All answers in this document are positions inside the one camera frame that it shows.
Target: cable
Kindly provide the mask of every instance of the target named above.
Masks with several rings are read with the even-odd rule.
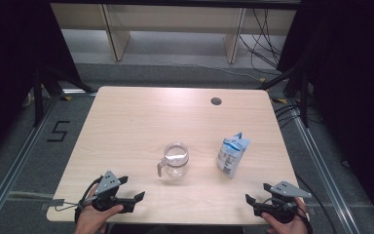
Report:
[[[259,35],[259,38],[257,39],[256,41],[256,44],[259,44],[262,48],[266,49],[267,51],[271,52],[272,53],[272,56],[276,62],[276,65],[278,64],[279,62],[279,59],[277,58],[277,55],[279,55],[279,53],[281,52],[278,48],[276,48],[275,46],[273,46],[272,44],[272,41],[270,40],[270,33],[269,33],[269,24],[268,24],[268,21],[267,21],[267,16],[268,16],[268,13],[269,11],[267,9],[264,10],[264,13],[265,13],[265,16],[264,16],[264,22],[263,22],[263,26],[261,25],[260,23],[260,20],[259,18],[257,17],[256,15],[256,12],[254,11],[253,9],[253,14],[254,14],[254,17],[256,18],[256,21],[257,21],[257,24],[259,25],[259,28],[260,28],[260,35]],[[270,50],[265,48],[264,46],[262,46],[260,43],[259,43],[259,39],[260,39],[260,36],[263,35],[263,37],[265,38],[266,42],[268,43],[269,47],[270,47]]]
[[[87,191],[85,191],[83,197],[81,198],[81,200],[78,202],[78,208],[80,209],[83,209],[84,208],[84,202],[86,201],[87,199],[87,196],[88,194],[90,193],[90,190],[94,187],[94,185],[96,185],[97,183],[100,183],[101,180],[104,178],[104,176],[100,176],[98,179],[94,180],[90,186],[88,186],[87,188]]]
[[[290,209],[290,211],[292,211],[295,215],[297,215],[298,217],[300,217],[300,219],[302,219],[303,223],[305,223],[306,229],[308,229],[308,234],[313,234],[314,233],[314,229],[312,227],[312,224],[309,222],[308,217],[306,215],[301,216],[298,212],[295,212],[292,209]]]
[[[266,20],[264,21],[263,26],[262,26],[260,23],[258,23],[258,24],[259,24],[259,27],[260,27],[260,31],[261,31],[261,32],[264,32],[264,27],[265,27],[265,25],[267,24],[267,21],[266,21]],[[276,65],[274,62],[272,62],[272,61],[270,61],[269,59],[267,59],[266,57],[264,57],[264,56],[262,56],[262,55],[256,53],[256,51],[255,51],[257,45],[259,45],[260,47],[262,47],[262,48],[264,48],[265,50],[269,51],[269,49],[265,48],[262,44],[260,44],[259,41],[260,41],[260,37],[261,37],[261,36],[262,36],[262,33],[260,33],[259,37],[256,39],[256,38],[254,37],[254,35],[251,35],[251,37],[252,37],[252,38],[254,39],[254,41],[255,41],[255,44],[254,44],[253,49],[252,49],[251,51],[252,51],[256,56],[258,56],[259,58],[261,58],[261,59],[263,59],[264,61],[266,61],[267,63],[269,63],[272,67],[276,68],[277,65]]]
[[[259,53],[257,53],[257,52],[255,51],[255,46],[257,45],[257,41],[256,41],[256,44],[254,45],[254,47],[251,48],[250,46],[248,46],[248,45],[245,43],[245,41],[244,41],[244,39],[242,38],[242,36],[240,36],[240,39],[242,40],[243,44],[247,47],[247,49],[248,49],[252,54],[254,54],[255,56],[257,56],[257,57],[259,57],[260,59],[264,60],[266,63],[268,63],[268,64],[271,65],[272,67],[276,68],[276,65],[275,65],[272,61],[268,60],[267,58],[265,58],[264,56],[260,55]]]
[[[251,79],[254,79],[254,80],[257,80],[259,82],[261,82],[261,80],[259,78],[256,78],[254,76],[251,76],[249,74],[244,74],[244,73],[238,73],[238,72],[232,72],[232,71],[228,71],[228,70],[225,70],[224,68],[221,68],[221,67],[208,67],[208,66],[203,66],[203,65],[198,65],[198,64],[187,64],[187,63],[179,63],[179,62],[174,62],[174,61],[165,61],[165,60],[159,60],[159,59],[156,59],[154,58],[147,49],[145,49],[144,47],[140,46],[138,44],[138,42],[136,42],[132,37],[130,37],[130,39],[134,42],[134,45],[137,46],[138,48],[142,49],[144,52],[147,53],[147,55],[154,61],[157,61],[159,63],[167,63],[167,64],[173,64],[173,65],[177,65],[177,66],[197,66],[197,67],[202,67],[202,68],[206,68],[206,69],[213,69],[213,70],[220,70],[220,71],[223,71],[223,72],[226,72],[226,73],[229,73],[229,74],[233,74],[233,75],[240,75],[240,76],[247,76],[247,77],[250,77]]]
[[[288,109],[286,109],[286,110],[282,111],[281,113],[277,114],[277,115],[276,115],[276,118],[281,117],[282,114],[284,114],[284,113],[287,112],[287,111],[294,110],[294,109],[297,109],[297,108],[299,108],[298,105],[290,106]]]
[[[266,72],[266,71],[262,71],[262,70],[259,70],[257,69],[254,64],[253,64],[253,55],[254,53],[251,53],[250,54],[250,63],[251,63],[251,66],[253,67],[254,70],[258,71],[258,72],[262,72],[262,73],[265,73],[265,74],[269,74],[269,75],[279,75],[279,74],[275,74],[275,73],[271,73],[271,72]]]
[[[305,180],[303,180],[303,178],[301,176],[299,176],[296,172],[296,177],[308,188],[308,190],[312,193],[312,195],[315,197],[315,199],[318,201],[318,204],[320,205],[320,207],[323,209],[323,212],[324,212],[324,215],[326,215],[326,218],[327,220],[329,221],[329,224],[330,226],[332,227],[332,231],[333,233],[337,233],[336,231],[336,228],[335,228],[335,225],[333,224],[333,221],[332,219],[330,218],[330,215],[329,213],[327,212],[326,208],[324,207],[324,205],[321,203],[320,199],[318,198],[318,196],[316,195],[316,193],[312,190],[312,188],[308,185],[307,182],[305,182]]]
[[[67,203],[67,202],[64,202],[64,204],[72,205],[72,206],[69,206],[69,207],[66,207],[66,208],[62,208],[62,209],[58,209],[57,206],[55,206],[56,211],[57,211],[57,212],[62,212],[62,211],[65,211],[65,210],[68,210],[68,209],[71,209],[71,208],[78,207],[78,204],[75,204],[75,203]]]
[[[281,107],[281,108],[275,110],[275,113],[277,113],[277,112],[279,112],[279,111],[281,111],[281,110],[283,110],[283,109],[285,109],[285,108],[293,107],[293,106],[298,106],[298,105],[296,105],[296,104],[286,105],[286,106],[284,106],[284,107]]]
[[[290,118],[287,122],[285,122],[283,125],[280,126],[281,129],[282,129],[284,126],[286,126],[288,123],[290,123],[292,120],[295,120],[295,119],[299,118],[300,115],[290,116],[290,117],[291,117],[291,118]]]

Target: floor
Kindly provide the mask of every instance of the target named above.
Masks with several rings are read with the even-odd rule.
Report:
[[[249,87],[249,82],[257,87],[263,79],[269,80],[278,74],[270,64],[253,57],[244,43],[239,45],[235,63],[229,64],[223,35],[132,32],[123,59],[117,62],[113,60],[103,31],[63,30],[63,34],[82,79],[94,87],[114,82],[121,82],[119,85],[145,84],[142,82],[146,82],[148,75],[160,72],[160,69],[180,77],[193,71],[189,73],[197,76],[191,77],[193,80],[202,79],[203,74],[214,76],[214,72],[219,72],[220,76],[228,75],[229,79],[243,82],[237,88]],[[251,48],[255,44],[250,35],[243,36],[243,40]],[[285,37],[272,36],[270,40],[280,49]],[[265,40],[262,45],[269,48]],[[268,50],[258,47],[257,52],[275,61]],[[140,71],[132,77],[133,80],[114,80],[117,69],[135,67]],[[269,95],[277,115],[280,115],[278,121],[295,173],[300,176],[299,185],[317,195],[316,199],[306,201],[314,232],[374,233],[373,206],[355,175],[340,163],[343,156],[321,123],[319,113],[310,107],[310,128],[304,128],[296,118],[297,109],[281,110],[297,101],[288,99],[288,103],[281,102],[283,86],[285,82],[272,88]],[[7,132],[0,149],[0,194],[3,194],[0,197],[0,233],[72,233],[73,223],[47,221],[46,208],[51,204],[57,182],[93,100],[94,96],[85,95],[76,95],[73,101],[46,99],[47,110],[51,111],[42,128],[32,128],[33,105],[27,105]],[[59,120],[70,121],[64,125],[68,137],[63,143],[49,144],[48,139],[56,137],[53,130]],[[247,226],[243,229],[245,233],[265,233],[266,227]]]

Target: hand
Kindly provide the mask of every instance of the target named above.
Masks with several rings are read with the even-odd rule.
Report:
[[[91,189],[88,197],[94,195],[97,187],[98,185],[95,185]],[[116,215],[124,208],[122,205],[117,205],[105,212],[99,212],[91,204],[84,206],[75,226],[75,234],[94,234],[98,230],[101,233],[105,233],[107,219]]]
[[[298,213],[301,216],[305,216],[306,206],[300,201],[299,198],[294,198],[296,205],[300,208]],[[281,223],[277,221],[273,216],[267,213],[263,213],[262,217],[272,225],[267,229],[267,233],[279,233],[279,234],[307,234],[308,229],[302,219],[296,215],[293,220],[289,223]]]

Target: black cable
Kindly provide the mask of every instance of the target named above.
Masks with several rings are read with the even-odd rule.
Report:
[[[281,116],[282,116],[282,114],[284,114],[284,113],[285,113],[285,112],[287,112],[287,111],[290,111],[290,110],[294,110],[294,109],[297,109],[297,108],[299,108],[299,106],[298,106],[298,105],[296,105],[296,106],[292,106],[292,107],[290,107],[290,108],[288,108],[288,109],[286,109],[286,110],[282,111],[281,113],[279,113],[279,114],[276,114],[276,118],[279,118],[279,117],[281,117]]]
[[[240,36],[240,39],[242,40],[242,42],[244,43],[244,45],[247,47],[247,49],[248,49],[248,50],[249,50],[253,55],[259,57],[260,59],[262,59],[263,61],[265,61],[265,62],[268,63],[269,65],[271,65],[272,67],[276,68],[276,65],[275,65],[272,61],[270,61],[268,58],[265,58],[264,56],[260,55],[259,53],[257,53],[257,52],[254,50],[255,46],[257,45],[257,41],[256,41],[256,44],[254,45],[254,47],[251,48],[250,46],[248,46],[248,45],[245,43],[245,41],[244,41],[244,39],[242,38],[242,36]]]
[[[274,50],[274,46],[272,44],[272,41],[270,40],[270,33],[269,33],[269,24],[267,23],[267,16],[268,16],[268,13],[269,13],[269,10],[268,9],[265,9],[265,22],[266,22],[266,32],[267,32],[267,38],[266,38],[266,34],[264,34],[264,37],[265,37],[265,40],[268,42],[269,46],[270,46],[270,49],[271,49],[271,52],[272,52],[272,56],[273,58],[275,59],[276,61],[276,64],[279,63],[279,59],[277,58],[276,56],[276,53],[275,53],[275,50]]]
[[[296,115],[296,116],[291,116],[291,119],[289,119],[287,122],[285,122],[283,125],[280,126],[280,128],[282,129],[284,126],[286,126],[288,123],[290,123],[292,120],[295,120],[297,118],[299,118],[300,115]]]
[[[265,73],[265,74],[269,74],[269,75],[279,75],[279,74],[276,74],[276,73],[271,73],[271,72],[262,71],[262,70],[257,69],[253,64],[253,53],[251,53],[251,55],[250,55],[250,62],[251,62],[251,66],[253,67],[253,69],[260,72],[260,73]]]
[[[104,176],[100,176],[98,179],[94,180],[90,186],[87,188],[87,191],[85,191],[83,197],[81,198],[81,200],[78,202],[78,207],[79,208],[83,208],[84,206],[84,202],[88,196],[88,193],[90,192],[90,190],[94,187],[94,185],[96,185],[97,183],[101,182],[101,180],[104,178]]]
[[[284,106],[284,107],[281,107],[281,108],[275,110],[275,113],[277,113],[277,112],[279,112],[279,111],[281,111],[281,110],[283,110],[283,109],[285,109],[285,108],[293,107],[293,106],[298,106],[298,105],[295,105],[295,104],[292,104],[292,105],[286,105],[286,106]]]
[[[278,60],[278,58],[276,57],[276,55],[278,55],[278,54],[275,52],[275,50],[277,50],[277,51],[280,51],[280,50],[277,49],[275,46],[273,46],[272,41],[270,40],[269,24],[268,24],[268,22],[267,22],[268,10],[265,9],[265,18],[264,18],[265,21],[264,21],[264,23],[263,23],[263,26],[261,25],[260,20],[259,20],[259,18],[257,17],[256,12],[254,11],[254,9],[253,9],[253,14],[254,14],[254,17],[256,18],[257,24],[259,24],[259,27],[260,27],[260,34],[263,35],[263,37],[265,38],[266,42],[268,43],[268,45],[269,45],[269,47],[270,47],[270,50],[267,49],[267,48],[265,48],[265,47],[263,47],[263,46],[262,46],[262,47],[265,48],[267,51],[269,51],[269,52],[272,53],[272,56],[273,56],[273,58],[274,58],[274,60],[275,60],[275,62],[276,62],[276,65],[277,65],[277,63],[279,62],[279,60]],[[267,36],[266,36],[265,31],[264,31],[265,25],[266,25]]]
[[[306,229],[308,229],[308,234],[313,234],[314,233],[314,229],[311,225],[311,223],[309,222],[307,216],[301,216],[298,212],[295,212],[293,211],[292,209],[290,209],[290,211],[292,211],[295,215],[297,215],[298,217],[300,217],[300,219],[302,219],[303,223],[305,223],[305,226],[306,226]]]
[[[259,46],[260,46],[261,48],[263,48],[263,49],[265,49],[266,51],[269,51],[269,52],[270,52],[270,50],[269,50],[268,48],[266,48],[265,46],[263,46],[262,44],[259,43],[259,40],[260,40],[260,37],[261,37],[261,36],[262,36],[262,34],[260,34],[259,37],[256,39],[256,38],[254,37],[253,34],[251,35],[251,37],[254,39],[254,41],[256,42],[256,44],[259,44]]]
[[[327,212],[326,208],[324,207],[324,205],[321,203],[320,199],[318,198],[318,196],[316,195],[316,193],[312,190],[312,188],[308,185],[307,182],[305,182],[305,180],[303,180],[303,178],[301,176],[299,176],[297,173],[296,174],[296,177],[308,188],[308,190],[312,193],[312,195],[315,197],[315,199],[318,201],[318,204],[320,205],[320,207],[323,209],[323,212],[324,212],[324,215],[326,215],[326,218],[327,220],[329,221],[329,224],[330,226],[332,227],[332,231],[333,233],[337,233],[336,231],[336,228],[335,228],[335,225],[333,224],[333,221],[332,219],[330,219],[330,215],[329,213]]]

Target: wooden table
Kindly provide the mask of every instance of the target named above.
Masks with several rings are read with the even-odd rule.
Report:
[[[214,105],[212,98],[222,103]],[[251,143],[229,179],[215,160],[224,137],[239,132]],[[187,175],[179,180],[158,177],[165,147],[177,140],[189,150]],[[145,191],[134,213],[110,218],[122,223],[265,223],[253,215],[244,194],[263,202],[271,197],[263,190],[264,182],[286,180],[297,186],[269,97],[254,90],[99,89],[54,199],[78,202],[91,182],[108,170],[116,177],[129,177],[118,197]],[[50,208],[47,217],[73,221],[74,209]]]

